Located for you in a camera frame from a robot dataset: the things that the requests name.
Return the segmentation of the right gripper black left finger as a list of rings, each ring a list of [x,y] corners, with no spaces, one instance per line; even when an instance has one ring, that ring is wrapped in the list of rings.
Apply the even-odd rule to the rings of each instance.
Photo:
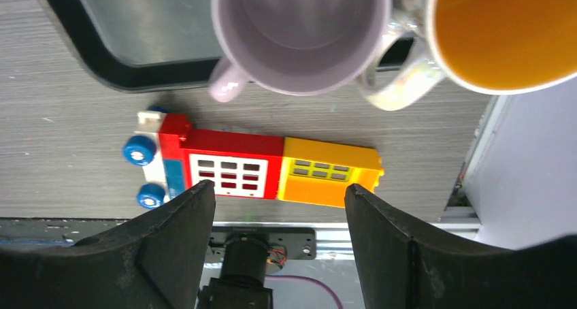
[[[1,251],[2,308],[193,308],[215,213],[204,180],[72,246]]]

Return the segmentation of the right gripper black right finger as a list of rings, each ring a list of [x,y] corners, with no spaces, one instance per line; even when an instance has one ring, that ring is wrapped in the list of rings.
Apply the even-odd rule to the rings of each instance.
[[[346,218],[366,308],[575,308],[576,236],[520,250],[451,234],[358,184]]]

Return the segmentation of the white mug orange inside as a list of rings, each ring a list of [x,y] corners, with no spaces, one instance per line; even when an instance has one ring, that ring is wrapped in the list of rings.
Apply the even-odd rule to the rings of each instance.
[[[576,77],[576,0],[392,0],[376,58],[413,34],[385,84],[374,61],[357,86],[385,111],[408,107],[444,79],[486,95],[517,95]]]

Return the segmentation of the lilac mug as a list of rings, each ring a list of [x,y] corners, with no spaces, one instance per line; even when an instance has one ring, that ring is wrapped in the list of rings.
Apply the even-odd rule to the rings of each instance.
[[[248,82],[296,96],[352,82],[386,48],[393,0],[211,0],[222,58],[208,90],[219,102]]]

